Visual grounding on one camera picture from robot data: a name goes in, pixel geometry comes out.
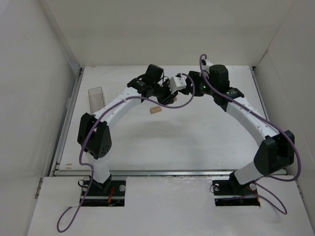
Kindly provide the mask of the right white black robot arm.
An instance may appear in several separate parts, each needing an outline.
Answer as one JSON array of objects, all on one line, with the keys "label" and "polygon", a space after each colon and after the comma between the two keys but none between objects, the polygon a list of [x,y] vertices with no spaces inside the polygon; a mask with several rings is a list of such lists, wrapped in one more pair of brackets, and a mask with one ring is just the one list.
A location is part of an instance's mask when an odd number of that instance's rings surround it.
[{"label": "right white black robot arm", "polygon": [[186,84],[181,93],[212,96],[218,106],[248,131],[258,146],[253,161],[232,172],[224,182],[228,194],[240,195],[255,180],[293,164],[297,157],[293,133],[276,128],[250,105],[239,89],[231,87],[224,65],[202,65],[201,72],[189,72]]}]

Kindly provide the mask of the clear plastic box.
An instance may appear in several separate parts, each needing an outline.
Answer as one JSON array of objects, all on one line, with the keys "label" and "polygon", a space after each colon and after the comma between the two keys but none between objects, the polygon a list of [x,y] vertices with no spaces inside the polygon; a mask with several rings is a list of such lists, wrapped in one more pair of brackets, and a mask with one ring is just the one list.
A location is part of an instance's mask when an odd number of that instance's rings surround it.
[{"label": "clear plastic box", "polygon": [[94,114],[106,106],[102,87],[89,89],[88,97],[91,114]]}]

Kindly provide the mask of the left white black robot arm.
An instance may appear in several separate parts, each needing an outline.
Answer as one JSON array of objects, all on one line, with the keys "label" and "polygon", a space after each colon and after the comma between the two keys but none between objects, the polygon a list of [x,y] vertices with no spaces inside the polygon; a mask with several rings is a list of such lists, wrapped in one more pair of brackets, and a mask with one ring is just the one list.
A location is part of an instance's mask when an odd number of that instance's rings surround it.
[{"label": "left white black robot arm", "polygon": [[178,91],[186,88],[182,76],[164,78],[164,70],[150,64],[144,74],[132,79],[125,89],[108,105],[98,111],[81,116],[77,142],[81,146],[80,165],[91,169],[88,188],[104,194],[111,187],[111,174],[106,155],[112,146],[111,128],[131,109],[143,101],[171,108]]}]

